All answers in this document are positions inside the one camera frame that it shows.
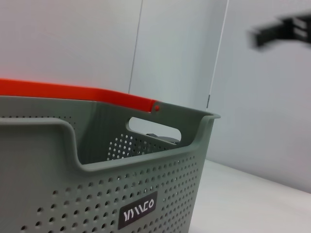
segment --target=logo label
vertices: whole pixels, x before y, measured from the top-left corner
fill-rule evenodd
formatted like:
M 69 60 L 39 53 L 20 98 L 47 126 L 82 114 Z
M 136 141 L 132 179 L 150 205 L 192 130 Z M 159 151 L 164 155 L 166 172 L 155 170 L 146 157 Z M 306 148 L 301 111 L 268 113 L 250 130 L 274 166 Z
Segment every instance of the logo label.
M 157 192 L 120 208 L 118 230 L 137 221 L 156 209 Z

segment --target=storage basket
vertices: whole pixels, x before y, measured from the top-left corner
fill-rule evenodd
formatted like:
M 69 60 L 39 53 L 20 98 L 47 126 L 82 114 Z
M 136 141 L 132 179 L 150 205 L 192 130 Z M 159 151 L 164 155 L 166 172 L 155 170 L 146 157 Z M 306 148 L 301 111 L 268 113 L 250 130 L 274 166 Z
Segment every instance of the storage basket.
M 218 115 L 97 88 L 0 80 L 1 233 L 187 233 Z M 128 127 L 178 129 L 179 143 Z

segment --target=white wall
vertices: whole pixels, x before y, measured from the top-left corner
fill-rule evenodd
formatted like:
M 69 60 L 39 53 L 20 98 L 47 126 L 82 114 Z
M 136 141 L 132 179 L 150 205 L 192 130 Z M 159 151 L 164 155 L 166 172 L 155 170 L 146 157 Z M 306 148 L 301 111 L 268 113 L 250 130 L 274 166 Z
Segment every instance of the white wall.
M 128 92 L 141 0 L 2 0 L 0 77 Z
M 311 49 L 278 43 L 249 47 L 247 31 L 311 9 L 311 1 L 230 0 L 209 111 L 207 158 L 311 192 Z
M 130 93 L 206 109 L 227 0 L 143 0 Z

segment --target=gray plastic basket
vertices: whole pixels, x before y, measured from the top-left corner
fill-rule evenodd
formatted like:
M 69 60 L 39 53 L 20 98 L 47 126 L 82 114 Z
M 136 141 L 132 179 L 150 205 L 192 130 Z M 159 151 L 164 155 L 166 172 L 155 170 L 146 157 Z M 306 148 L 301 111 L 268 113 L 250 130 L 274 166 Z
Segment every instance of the gray plastic basket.
M 0 232 L 187 233 L 219 116 L 154 106 L 1 96 Z M 133 132 L 131 117 L 182 139 Z

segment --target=white table surface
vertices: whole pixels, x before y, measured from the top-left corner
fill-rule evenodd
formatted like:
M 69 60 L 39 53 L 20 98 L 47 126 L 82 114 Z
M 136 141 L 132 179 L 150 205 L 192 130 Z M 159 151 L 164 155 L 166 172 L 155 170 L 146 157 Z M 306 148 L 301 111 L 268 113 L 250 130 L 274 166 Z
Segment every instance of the white table surface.
M 311 194 L 206 160 L 189 233 L 311 233 Z

